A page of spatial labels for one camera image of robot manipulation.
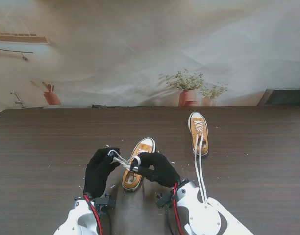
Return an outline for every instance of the red cable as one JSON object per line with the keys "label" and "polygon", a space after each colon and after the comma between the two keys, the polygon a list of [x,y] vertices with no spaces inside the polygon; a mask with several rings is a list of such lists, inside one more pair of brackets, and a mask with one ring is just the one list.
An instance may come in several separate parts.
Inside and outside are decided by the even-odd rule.
{"label": "red cable", "polygon": [[87,195],[84,195],[83,197],[85,198],[86,202],[90,204],[90,208],[91,208],[91,210],[93,212],[93,215],[95,216],[95,219],[97,221],[97,224],[98,224],[98,227],[99,227],[99,230],[100,230],[100,235],[103,235],[103,230],[102,230],[100,218],[99,218],[99,215],[98,215],[98,213],[96,211],[96,208],[91,204],[90,199],[88,198]]}
{"label": "red cable", "polygon": [[176,199],[175,199],[176,189],[177,189],[177,183],[175,183],[175,185],[174,185],[174,191],[173,191],[173,195],[174,195],[174,200],[173,200],[174,201],[174,213],[175,213],[175,216],[176,216],[176,222],[177,222],[177,225],[178,225],[178,228],[179,228],[180,235],[184,235],[183,230],[181,228],[181,224],[180,224],[180,220],[179,220],[179,217],[178,217],[178,213],[177,213]]}

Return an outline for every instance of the potted plant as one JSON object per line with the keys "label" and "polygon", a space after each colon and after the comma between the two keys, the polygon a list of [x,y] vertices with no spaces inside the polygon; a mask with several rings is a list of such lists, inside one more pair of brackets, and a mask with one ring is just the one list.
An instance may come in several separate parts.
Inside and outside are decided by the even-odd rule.
{"label": "potted plant", "polygon": [[210,86],[203,86],[201,88],[200,93],[203,94],[204,98],[201,100],[201,106],[216,106],[217,98],[223,94],[225,91],[227,91],[227,85],[212,85]]}
{"label": "potted plant", "polygon": [[203,88],[202,73],[190,74],[188,69],[184,69],[184,72],[178,71],[176,75],[167,75],[165,78],[169,87],[182,91],[179,95],[178,106],[197,105],[195,90]]}

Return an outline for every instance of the black glove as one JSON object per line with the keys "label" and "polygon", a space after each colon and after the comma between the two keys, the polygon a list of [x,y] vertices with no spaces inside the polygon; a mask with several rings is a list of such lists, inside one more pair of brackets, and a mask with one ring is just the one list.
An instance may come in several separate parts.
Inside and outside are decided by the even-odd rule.
{"label": "black glove", "polygon": [[[166,187],[173,187],[174,184],[180,180],[179,174],[163,154],[141,153],[138,156],[141,163],[138,167],[138,172],[136,172],[137,174]],[[134,159],[130,165],[130,170],[133,170],[137,165],[138,161]]]}
{"label": "black glove", "polygon": [[91,198],[103,195],[107,177],[120,165],[119,162],[111,164],[113,157],[108,156],[107,153],[112,149],[120,154],[119,148],[101,148],[97,150],[89,161],[86,169],[83,194],[87,194]]}

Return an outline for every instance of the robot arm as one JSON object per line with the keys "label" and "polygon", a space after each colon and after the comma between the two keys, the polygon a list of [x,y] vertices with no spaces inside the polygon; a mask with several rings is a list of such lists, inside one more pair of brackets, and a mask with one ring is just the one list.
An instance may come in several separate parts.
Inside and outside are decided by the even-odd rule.
{"label": "robot arm", "polygon": [[[115,208],[115,201],[109,197],[99,197],[91,200],[96,212],[101,217],[108,209]],[[67,220],[55,231],[54,235],[101,235],[98,233],[97,222],[93,211],[83,198],[75,198],[74,208],[70,210]]]}
{"label": "robot arm", "polygon": [[178,207],[186,207],[189,211],[188,223],[185,230],[189,235],[216,235],[221,228],[221,214],[227,221],[227,228],[223,235],[253,235],[217,200],[209,197],[207,203],[197,199],[199,187],[192,181],[186,182],[177,190],[176,201]]}
{"label": "robot arm", "polygon": [[[173,204],[177,207],[186,207],[189,211],[188,223],[184,226],[189,235],[216,235],[221,228],[220,214],[227,221],[227,228],[223,235],[253,235],[241,222],[229,213],[217,200],[207,197],[202,172],[197,173],[201,187],[197,187],[192,181],[180,180],[180,176],[166,159],[159,153],[142,153],[139,155],[139,163],[133,160],[131,170],[145,176],[150,181],[156,181],[163,186],[172,187],[177,182],[177,191],[170,191],[165,195],[157,196],[159,208]],[[198,200],[201,194],[203,202]]]}

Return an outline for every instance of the sneaker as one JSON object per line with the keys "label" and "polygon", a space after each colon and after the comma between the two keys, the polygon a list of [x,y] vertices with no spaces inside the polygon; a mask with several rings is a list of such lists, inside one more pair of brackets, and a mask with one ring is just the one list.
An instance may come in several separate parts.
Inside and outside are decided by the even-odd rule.
{"label": "sneaker", "polygon": [[[142,139],[135,147],[134,151],[132,152],[131,156],[136,156],[140,153],[148,152],[148,153],[154,153],[155,152],[155,142],[152,138],[144,138]],[[140,182],[141,182],[142,176],[138,175],[132,171],[125,170],[125,173],[123,175],[122,179],[122,185],[123,188],[128,192],[134,192]]]}
{"label": "sneaker", "polygon": [[193,151],[195,152],[196,141],[198,138],[197,154],[200,152],[200,142],[202,141],[201,155],[207,155],[209,151],[208,125],[201,113],[193,112],[190,114],[188,118],[188,128],[193,138]]}

